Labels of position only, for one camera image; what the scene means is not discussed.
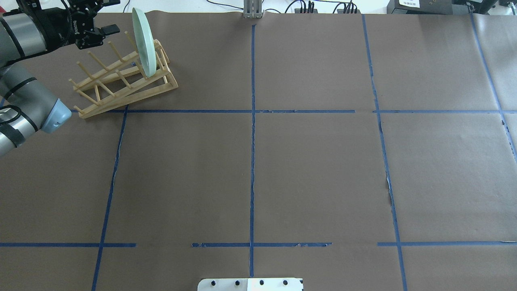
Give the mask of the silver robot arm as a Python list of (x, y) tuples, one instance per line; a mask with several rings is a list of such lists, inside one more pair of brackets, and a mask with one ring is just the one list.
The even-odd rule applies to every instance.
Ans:
[(119, 33), (117, 25), (98, 28), (94, 19), (118, 0), (63, 0), (63, 8), (42, 8), (38, 0), (19, 0), (18, 8), (1, 15), (0, 154), (19, 148), (37, 131), (56, 131), (71, 110), (20, 61), (74, 44), (79, 49), (101, 46)]

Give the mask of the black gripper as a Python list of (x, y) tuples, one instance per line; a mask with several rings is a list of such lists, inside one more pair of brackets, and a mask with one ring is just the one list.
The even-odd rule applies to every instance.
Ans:
[(116, 24), (101, 28), (94, 19), (101, 10), (100, 0), (63, 0), (64, 8), (43, 9), (39, 0), (32, 2), (32, 19), (41, 32), (46, 50), (75, 44), (79, 49), (101, 46), (101, 35), (120, 33)]

